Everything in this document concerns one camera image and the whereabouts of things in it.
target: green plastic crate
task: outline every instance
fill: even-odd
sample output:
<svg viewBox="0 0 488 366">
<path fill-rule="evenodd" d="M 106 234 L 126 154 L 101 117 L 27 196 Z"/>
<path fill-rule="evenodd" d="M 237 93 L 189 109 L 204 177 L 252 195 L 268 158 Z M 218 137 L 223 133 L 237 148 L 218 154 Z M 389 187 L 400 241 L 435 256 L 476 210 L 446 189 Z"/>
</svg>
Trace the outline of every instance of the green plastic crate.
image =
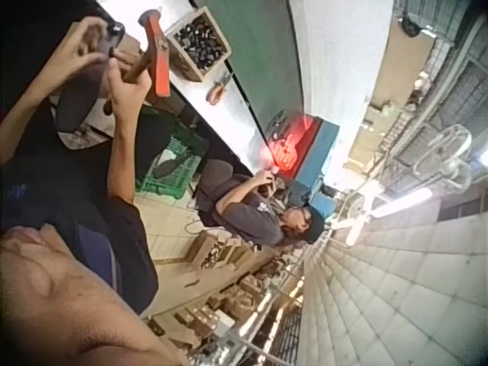
<svg viewBox="0 0 488 366">
<path fill-rule="evenodd" d="M 152 161 L 144 179 L 142 181 L 136 180 L 136 191 L 171 196 L 179 200 L 185 194 L 191 178 L 197 170 L 198 164 L 200 164 L 201 158 L 207 151 L 207 147 L 207 141 L 203 140 L 185 125 L 176 123 L 171 136 L 171 141 L 166 149 L 171 150 L 176 157 L 178 157 L 184 154 L 188 148 L 191 148 L 194 155 L 190 156 L 185 162 L 177 167 L 172 174 L 156 179 L 153 177 L 153 169 L 158 164 L 162 154 L 161 152 L 161 154 Z"/>
</svg>

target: hammer handle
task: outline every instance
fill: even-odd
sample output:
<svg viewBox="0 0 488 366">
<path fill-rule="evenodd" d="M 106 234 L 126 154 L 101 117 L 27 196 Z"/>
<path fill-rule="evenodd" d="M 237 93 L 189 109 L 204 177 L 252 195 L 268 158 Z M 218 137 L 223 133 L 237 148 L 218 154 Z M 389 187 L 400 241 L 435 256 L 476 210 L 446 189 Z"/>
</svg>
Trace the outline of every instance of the hammer handle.
<svg viewBox="0 0 488 366">
<path fill-rule="evenodd" d="M 137 81 L 137 78 L 139 78 L 139 75 L 142 74 L 144 70 L 146 70 L 150 65 L 151 56 L 149 55 L 149 52 L 146 51 L 145 53 L 143 53 L 141 58 L 133 64 L 132 68 L 127 71 L 127 73 L 122 78 L 122 81 L 129 84 L 134 84 Z M 105 115 L 110 116 L 112 112 L 112 101 L 108 99 L 104 104 L 104 113 Z"/>
</svg>

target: white tabletop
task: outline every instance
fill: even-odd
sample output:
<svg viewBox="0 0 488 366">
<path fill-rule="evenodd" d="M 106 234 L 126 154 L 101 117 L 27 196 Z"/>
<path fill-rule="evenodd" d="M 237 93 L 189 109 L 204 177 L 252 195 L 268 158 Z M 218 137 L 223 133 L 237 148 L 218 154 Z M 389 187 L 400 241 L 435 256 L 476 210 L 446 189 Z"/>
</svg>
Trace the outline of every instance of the white tabletop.
<svg viewBox="0 0 488 366">
<path fill-rule="evenodd" d="M 141 43 L 143 50 L 147 47 L 146 32 L 137 21 L 144 11 L 158 9 L 161 12 L 159 23 L 163 32 L 194 11 L 187 0 L 98 0 L 98 3 L 115 21 L 125 26 L 126 33 L 135 37 Z M 255 173 L 269 166 L 271 153 L 236 83 L 233 80 L 229 82 L 222 100 L 217 105 L 211 106 L 205 101 L 214 83 L 228 72 L 227 67 L 222 65 L 204 82 L 190 82 L 173 71 L 170 72 L 170 78 L 173 86 L 206 120 L 241 162 Z"/>
</svg>

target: worker wearing black cap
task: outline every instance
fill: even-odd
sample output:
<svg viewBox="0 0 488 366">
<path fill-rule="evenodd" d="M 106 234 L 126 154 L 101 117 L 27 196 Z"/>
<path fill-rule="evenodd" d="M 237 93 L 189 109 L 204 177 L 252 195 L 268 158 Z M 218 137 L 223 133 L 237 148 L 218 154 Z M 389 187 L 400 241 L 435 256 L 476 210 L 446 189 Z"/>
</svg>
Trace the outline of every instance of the worker wearing black cap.
<svg viewBox="0 0 488 366">
<path fill-rule="evenodd" d="M 313 244 L 324 229 L 324 218 L 314 207 L 292 207 L 278 213 L 258 193 L 273 193 L 275 177 L 260 171 L 253 177 L 233 174 L 227 162 L 209 160 L 197 187 L 197 208 L 205 226 L 223 226 L 260 246 Z"/>
</svg>

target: black cap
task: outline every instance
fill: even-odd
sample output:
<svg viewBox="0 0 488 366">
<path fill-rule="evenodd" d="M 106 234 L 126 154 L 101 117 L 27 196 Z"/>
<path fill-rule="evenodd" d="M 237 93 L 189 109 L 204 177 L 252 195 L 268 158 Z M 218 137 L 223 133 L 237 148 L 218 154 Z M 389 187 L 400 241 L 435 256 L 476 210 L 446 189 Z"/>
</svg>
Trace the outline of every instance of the black cap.
<svg viewBox="0 0 488 366">
<path fill-rule="evenodd" d="M 326 221 L 323 218 L 322 214 L 315 207 L 306 205 L 306 209 L 310 212 L 311 216 L 310 226 L 302 234 L 303 240 L 305 240 L 309 244 L 314 244 L 315 241 L 317 241 L 317 239 L 319 238 L 320 234 L 323 233 Z"/>
</svg>

